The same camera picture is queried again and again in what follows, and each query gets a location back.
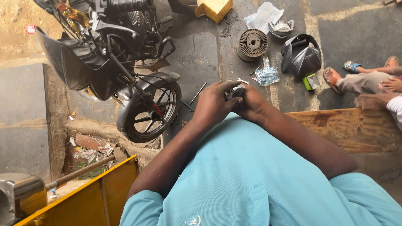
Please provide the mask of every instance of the man's hand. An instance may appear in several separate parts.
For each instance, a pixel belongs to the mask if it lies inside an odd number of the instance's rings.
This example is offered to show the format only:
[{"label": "man's hand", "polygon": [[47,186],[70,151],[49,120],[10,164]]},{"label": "man's hand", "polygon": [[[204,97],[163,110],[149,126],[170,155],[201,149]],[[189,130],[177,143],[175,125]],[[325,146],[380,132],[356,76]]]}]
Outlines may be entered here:
[{"label": "man's hand", "polygon": [[265,100],[256,88],[252,86],[245,87],[243,94],[244,101],[238,107],[234,108],[233,112],[248,121],[262,126],[265,122],[263,111],[266,110],[267,106],[271,106],[271,104]]},{"label": "man's hand", "polygon": [[378,94],[360,94],[359,97],[355,99],[356,107],[360,107],[361,109],[385,109],[387,104],[391,99],[396,97],[397,95],[386,89],[382,84],[378,85],[378,89],[382,91],[382,93]]},{"label": "man's hand", "polygon": [[225,101],[225,92],[230,92],[233,87],[240,83],[237,81],[219,81],[207,87],[199,94],[197,108],[191,121],[205,125],[209,129],[222,122],[232,109],[243,100],[241,97],[234,97],[227,102]]},{"label": "man's hand", "polygon": [[389,81],[381,81],[381,84],[392,92],[402,92],[402,81],[400,79],[390,77]]}]

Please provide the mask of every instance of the yellow metal frame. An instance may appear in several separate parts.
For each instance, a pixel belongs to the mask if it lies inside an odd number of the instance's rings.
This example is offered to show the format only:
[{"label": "yellow metal frame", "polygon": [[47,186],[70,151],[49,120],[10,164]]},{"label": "yellow metal frame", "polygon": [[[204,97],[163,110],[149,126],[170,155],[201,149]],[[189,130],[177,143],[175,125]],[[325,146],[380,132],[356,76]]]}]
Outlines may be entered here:
[{"label": "yellow metal frame", "polygon": [[137,156],[132,156],[15,226],[118,226],[138,172]]}]

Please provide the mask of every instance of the stainless steel container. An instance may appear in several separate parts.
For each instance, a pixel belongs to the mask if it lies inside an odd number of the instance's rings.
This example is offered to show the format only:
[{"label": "stainless steel container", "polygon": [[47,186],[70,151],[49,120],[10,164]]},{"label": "stainless steel container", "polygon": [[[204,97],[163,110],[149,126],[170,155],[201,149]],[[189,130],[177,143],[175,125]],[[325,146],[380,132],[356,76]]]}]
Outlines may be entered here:
[{"label": "stainless steel container", "polygon": [[24,173],[0,174],[0,226],[24,219],[47,205],[45,183]]}]

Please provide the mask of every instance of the cardboard box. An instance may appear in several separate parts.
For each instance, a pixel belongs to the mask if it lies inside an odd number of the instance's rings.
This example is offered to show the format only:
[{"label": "cardboard box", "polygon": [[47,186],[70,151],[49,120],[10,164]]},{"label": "cardboard box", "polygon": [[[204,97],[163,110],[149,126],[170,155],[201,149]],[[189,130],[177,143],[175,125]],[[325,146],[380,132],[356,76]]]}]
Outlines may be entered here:
[{"label": "cardboard box", "polygon": [[197,0],[198,7],[195,9],[195,16],[205,14],[215,23],[219,23],[232,9],[233,0]]}]

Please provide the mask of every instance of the plastic bag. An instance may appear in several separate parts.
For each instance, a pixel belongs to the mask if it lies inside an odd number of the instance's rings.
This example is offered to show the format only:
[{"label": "plastic bag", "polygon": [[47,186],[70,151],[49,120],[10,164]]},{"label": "plastic bag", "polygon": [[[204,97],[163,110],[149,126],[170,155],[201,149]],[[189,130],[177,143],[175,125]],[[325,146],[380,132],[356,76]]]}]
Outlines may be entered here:
[{"label": "plastic bag", "polygon": [[279,10],[270,2],[264,2],[257,13],[244,18],[248,29],[258,29],[266,35],[269,33],[268,23],[271,21],[276,24],[283,15],[283,9]]},{"label": "plastic bag", "polygon": [[279,82],[281,79],[279,78],[277,67],[269,66],[268,57],[264,57],[263,62],[264,68],[255,71],[256,80],[260,86],[268,86],[272,83]]}]

